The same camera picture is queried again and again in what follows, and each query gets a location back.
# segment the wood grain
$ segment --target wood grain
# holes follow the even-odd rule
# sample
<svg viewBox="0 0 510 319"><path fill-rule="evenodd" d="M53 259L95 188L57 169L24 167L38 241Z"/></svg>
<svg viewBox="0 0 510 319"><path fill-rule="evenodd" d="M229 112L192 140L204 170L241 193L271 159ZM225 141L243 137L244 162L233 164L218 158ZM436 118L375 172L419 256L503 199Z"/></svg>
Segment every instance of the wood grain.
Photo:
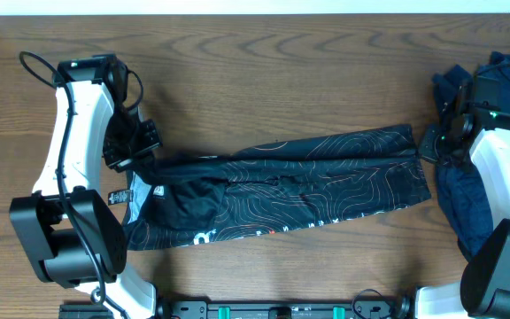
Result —
<svg viewBox="0 0 510 319"><path fill-rule="evenodd" d="M8 218L29 194L56 116L21 50L56 65L115 52L145 85L165 148L219 154L309 136L437 119L430 77L510 52L510 15L0 17L0 318L52 318L86 300L35 278ZM138 88L133 83L129 99ZM436 197L434 169L424 165ZM125 186L102 170L102 193ZM115 206L121 218L125 207ZM130 253L165 295L343 300L460 279L465 261L435 199L327 227Z"/></svg>

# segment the topographic line pattern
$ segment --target topographic line pattern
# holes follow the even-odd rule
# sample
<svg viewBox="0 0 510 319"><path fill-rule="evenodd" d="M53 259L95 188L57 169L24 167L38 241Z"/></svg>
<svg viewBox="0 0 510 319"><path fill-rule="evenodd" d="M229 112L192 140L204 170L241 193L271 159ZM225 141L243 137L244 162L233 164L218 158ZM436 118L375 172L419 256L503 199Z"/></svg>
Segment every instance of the topographic line pattern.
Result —
<svg viewBox="0 0 510 319"><path fill-rule="evenodd" d="M134 250L318 227L430 198L408 125L266 144L212 159L158 163L125 225Z"/></svg>

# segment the navy blue cloth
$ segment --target navy blue cloth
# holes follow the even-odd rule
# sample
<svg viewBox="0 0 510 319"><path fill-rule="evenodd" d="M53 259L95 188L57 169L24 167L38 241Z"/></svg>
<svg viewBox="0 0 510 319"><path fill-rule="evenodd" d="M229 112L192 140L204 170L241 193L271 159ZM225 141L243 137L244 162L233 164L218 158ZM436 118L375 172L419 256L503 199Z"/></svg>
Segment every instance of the navy blue cloth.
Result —
<svg viewBox="0 0 510 319"><path fill-rule="evenodd" d="M510 66L494 67L499 64L509 65L510 55L492 52L490 64L480 67L477 73L499 80L498 106L502 112L510 113ZM441 122L452 116L460 85L471 78L472 75L460 66L444 75L434 75L434 100ZM460 248L469 260L493 231L491 209L481 176L477 170L467 173L456 167L437 167L436 180L438 204L458 234Z"/></svg>

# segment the robotic arm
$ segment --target robotic arm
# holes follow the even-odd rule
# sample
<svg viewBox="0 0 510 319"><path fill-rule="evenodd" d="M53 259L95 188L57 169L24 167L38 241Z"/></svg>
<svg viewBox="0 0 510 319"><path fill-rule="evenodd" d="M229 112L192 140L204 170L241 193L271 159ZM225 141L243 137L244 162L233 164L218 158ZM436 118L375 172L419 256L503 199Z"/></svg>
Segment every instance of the robotic arm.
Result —
<svg viewBox="0 0 510 319"><path fill-rule="evenodd" d="M498 107L498 81L476 76L460 88L452 116L431 126L421 156L438 165L477 168L495 229L461 282L421 288L419 319L510 318L510 114Z"/></svg>
<svg viewBox="0 0 510 319"><path fill-rule="evenodd" d="M115 55L61 62L56 72L58 112L49 154L32 195L12 200L12 225L41 281L97 298L99 276L81 242L83 233L104 280L104 305L116 318L153 317L155 287L126 264L125 235L99 195L99 175L102 154L118 172L150 160L151 150L160 145L157 131L152 121L139 120L136 107L123 106L131 71ZM57 179L61 152L64 198ZM79 228L54 230L52 226L66 218L65 202Z"/></svg>

